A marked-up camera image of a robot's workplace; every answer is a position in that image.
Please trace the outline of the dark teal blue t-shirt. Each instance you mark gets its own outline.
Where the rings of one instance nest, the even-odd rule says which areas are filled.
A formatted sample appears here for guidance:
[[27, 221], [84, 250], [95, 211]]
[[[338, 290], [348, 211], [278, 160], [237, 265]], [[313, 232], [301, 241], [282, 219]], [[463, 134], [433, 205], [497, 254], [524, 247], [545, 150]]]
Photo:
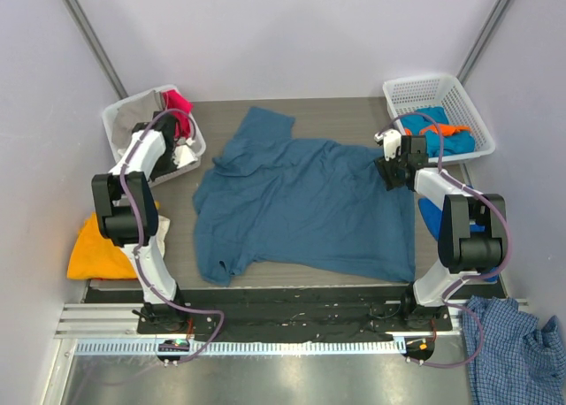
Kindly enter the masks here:
[[410, 282], [415, 204], [387, 189], [378, 148], [295, 139], [294, 119], [252, 107], [194, 194], [194, 246], [206, 281], [227, 286], [251, 264]]

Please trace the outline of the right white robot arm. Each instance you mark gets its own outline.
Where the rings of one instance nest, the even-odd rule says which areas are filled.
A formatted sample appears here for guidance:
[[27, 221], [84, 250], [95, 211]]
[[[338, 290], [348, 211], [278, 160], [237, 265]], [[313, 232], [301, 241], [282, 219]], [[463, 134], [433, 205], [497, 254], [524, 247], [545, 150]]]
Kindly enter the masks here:
[[491, 278], [509, 251], [505, 202], [500, 195], [484, 195], [429, 163], [423, 136], [402, 135], [394, 129], [375, 135], [384, 156], [375, 161], [392, 190], [407, 187], [441, 211], [438, 260], [411, 283], [401, 299], [399, 317], [417, 330], [463, 285]]

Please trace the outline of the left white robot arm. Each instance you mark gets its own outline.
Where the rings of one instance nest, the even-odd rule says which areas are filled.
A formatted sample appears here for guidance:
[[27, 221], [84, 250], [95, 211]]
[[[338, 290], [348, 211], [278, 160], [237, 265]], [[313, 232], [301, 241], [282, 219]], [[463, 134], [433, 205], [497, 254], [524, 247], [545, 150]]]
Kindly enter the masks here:
[[167, 332], [177, 333], [187, 326], [188, 312], [157, 244], [159, 218], [149, 186], [158, 161], [172, 156], [176, 119], [161, 111], [135, 128], [124, 156], [91, 181], [97, 225], [134, 268], [144, 303], [163, 305], [157, 322]]

